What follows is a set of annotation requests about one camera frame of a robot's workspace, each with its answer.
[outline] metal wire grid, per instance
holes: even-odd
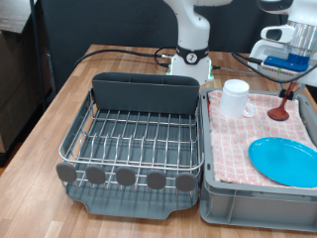
[[[203,162],[199,156],[198,123],[191,115],[96,110],[91,102],[67,153],[69,159],[62,157],[75,164],[78,187],[89,182],[87,166],[99,165],[107,177],[106,188],[118,184],[118,167],[135,171],[133,189],[147,186],[147,174],[152,170],[164,171],[165,188],[176,188],[175,178],[180,173],[196,177],[200,174]]]

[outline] power cord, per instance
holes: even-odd
[[[78,66],[78,64],[85,60],[86,58],[89,58],[93,55],[96,54],[100,54],[100,53],[126,53],[126,54],[130,54],[130,55],[135,55],[135,56],[139,56],[139,57],[152,57],[152,58],[161,58],[161,55],[152,55],[152,54],[143,54],[143,53],[137,53],[137,52],[131,52],[131,51],[126,51],[126,50],[116,50],[116,49],[107,49],[107,50],[100,50],[100,51],[96,51],[93,53],[90,53],[88,55],[83,56],[82,58],[80,58],[74,65],[74,68],[76,68]]]
[[[159,53],[160,51],[162,51],[162,50],[165,50],[165,49],[174,49],[174,50],[176,50],[176,47],[164,47],[164,48],[159,48],[159,49],[155,52],[155,61],[156,61],[156,63],[157,63],[158,65],[160,65],[160,66],[168,67],[168,66],[169,66],[169,63],[161,63],[161,62],[158,61],[158,57],[159,57],[158,53]],[[172,58],[172,56],[171,56],[171,55],[161,55],[161,58]]]
[[[288,83],[288,82],[292,82],[292,81],[296,81],[298,80],[299,78],[307,75],[309,72],[311,72],[312,70],[314,70],[316,67],[317,67],[317,64],[314,65],[313,67],[311,67],[309,70],[305,71],[303,74],[300,74],[290,80],[286,80],[286,81],[283,81],[283,80],[278,80],[278,79],[275,79],[275,78],[272,78],[270,76],[267,76],[265,74],[263,74],[262,72],[258,71],[257,69],[255,69],[254,67],[252,67],[251,65],[248,65],[247,62],[243,61],[242,59],[246,60],[246,61],[250,61],[250,62],[253,62],[253,63],[256,63],[258,65],[261,65],[262,64],[262,60],[260,59],[254,59],[254,58],[247,58],[247,57],[244,57],[238,53],[232,53],[232,56],[237,60],[239,61],[241,64],[245,65],[246,67],[248,67],[249,69],[251,69],[252,71],[256,72],[257,74],[267,78],[268,80],[271,80],[271,81],[274,81],[274,82],[277,82],[277,83]]]
[[[216,70],[216,69],[224,69],[224,70],[227,70],[227,71],[233,71],[233,72],[239,72],[239,73],[257,75],[256,72],[239,71],[239,70],[235,70],[235,69],[231,69],[231,68],[227,68],[227,67],[222,67],[222,66],[216,66],[216,65],[212,65],[212,69],[213,69],[213,70]]]
[[[155,58],[155,61],[158,65],[163,66],[163,67],[168,67],[169,63],[161,63],[158,61],[158,58],[162,58],[162,59],[171,59],[173,57],[173,55],[168,55],[168,54],[162,54],[159,55],[159,52],[162,50],[166,50],[166,49],[174,49],[176,50],[176,47],[163,47],[163,48],[159,48],[154,54],[143,54],[143,53],[137,53],[137,52],[132,52],[132,51],[126,51],[126,50],[116,50],[116,49],[107,49],[107,50],[100,50],[100,51],[96,51],[93,53],[90,53],[88,55],[83,56],[82,58],[80,58],[74,65],[74,68],[76,68],[78,66],[78,64],[89,58],[92,57],[96,54],[100,54],[100,53],[125,53],[125,54],[130,54],[130,55],[135,55],[135,56],[139,56],[139,57],[153,57]],[[234,72],[239,72],[239,73],[245,73],[245,74],[256,74],[255,72],[247,72],[247,71],[239,71],[239,70],[235,70],[235,69],[231,69],[231,68],[227,68],[227,67],[222,67],[222,66],[217,66],[217,65],[212,65],[212,68],[214,70],[216,69],[224,69],[224,70],[229,70],[229,71],[234,71]]]

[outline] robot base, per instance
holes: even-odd
[[[209,57],[201,59],[197,65],[186,64],[184,59],[179,55],[175,55],[171,60],[170,70],[167,74],[190,76],[195,78],[200,85],[212,81],[214,76],[212,74],[212,60]]]

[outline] dish rack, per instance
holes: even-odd
[[[90,213],[166,219],[193,206],[204,161],[199,84],[101,73],[61,146],[57,174]]]

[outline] gray plastic peg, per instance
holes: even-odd
[[[88,166],[86,168],[86,175],[91,183],[102,184],[106,181],[105,172],[99,166]]]
[[[179,174],[176,177],[176,188],[181,191],[192,191],[195,189],[196,177],[190,173]]]
[[[136,173],[131,168],[121,167],[116,171],[116,178],[119,185],[130,186],[136,182]]]
[[[77,179],[76,169],[67,162],[61,162],[56,165],[58,177],[62,181],[73,182]]]
[[[152,189],[162,189],[166,186],[166,176],[164,172],[152,171],[147,175],[148,187]]]

